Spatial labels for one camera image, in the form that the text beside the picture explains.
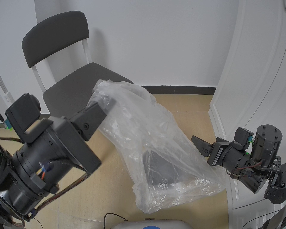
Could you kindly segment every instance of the transparent trash bag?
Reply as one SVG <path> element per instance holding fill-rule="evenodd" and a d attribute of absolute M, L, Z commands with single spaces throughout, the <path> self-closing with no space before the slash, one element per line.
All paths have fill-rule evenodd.
<path fill-rule="evenodd" d="M 134 182 L 136 205 L 144 213 L 225 189 L 222 167 L 207 164 L 172 113 L 145 88 L 99 80 L 88 106 L 94 101 L 108 113 L 99 130 L 121 155 Z"/>

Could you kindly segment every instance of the tile floor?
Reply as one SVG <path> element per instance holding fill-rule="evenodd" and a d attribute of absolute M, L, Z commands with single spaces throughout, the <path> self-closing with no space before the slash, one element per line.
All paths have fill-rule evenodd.
<path fill-rule="evenodd" d="M 208 142 L 215 141 L 208 115 L 211 95 L 158 94 L 157 102 L 170 110 L 179 127 L 188 138 L 196 135 Z M 16 136 L 14 131 L 0 128 L 0 136 Z M 21 147 L 20 143 L 1 141 L 10 153 Z M 44 229 L 94 229 L 103 227 L 107 212 L 122 215 L 128 220 L 178 219 L 188 222 L 194 229 L 228 228 L 226 191 L 191 203 L 163 209 L 151 215 L 144 214 L 135 205 L 133 182 L 124 168 L 114 145 L 99 131 L 88 142 L 89 147 L 102 160 L 102 166 L 86 181 L 72 189 L 39 212 L 38 219 Z M 72 169 L 59 183 L 61 189 L 80 177 L 82 171 Z M 106 229 L 121 219 L 109 215 Z M 32 220 L 27 229 L 41 228 Z"/>

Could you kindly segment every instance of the chair seat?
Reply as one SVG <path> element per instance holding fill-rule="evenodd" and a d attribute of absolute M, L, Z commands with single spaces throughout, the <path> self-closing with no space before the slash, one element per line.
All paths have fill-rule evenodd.
<path fill-rule="evenodd" d="M 99 64 L 89 63 L 44 92 L 43 99 L 51 116 L 70 118 L 74 113 L 84 109 L 99 79 L 133 83 Z"/>

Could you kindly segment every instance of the blue circle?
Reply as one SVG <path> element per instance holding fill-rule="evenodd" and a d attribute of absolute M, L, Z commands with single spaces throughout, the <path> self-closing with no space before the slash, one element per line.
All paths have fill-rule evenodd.
<path fill-rule="evenodd" d="M 161 228 L 155 227 L 155 226 L 148 226 L 148 227 L 144 227 L 143 229 L 161 229 Z"/>

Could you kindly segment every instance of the orange wire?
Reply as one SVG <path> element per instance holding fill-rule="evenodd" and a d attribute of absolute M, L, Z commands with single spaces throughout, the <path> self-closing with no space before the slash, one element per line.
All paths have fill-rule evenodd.
<path fill-rule="evenodd" d="M 45 174 L 46 174 L 46 172 L 43 172 L 43 174 L 42 174 L 42 180 L 44 180 Z"/>

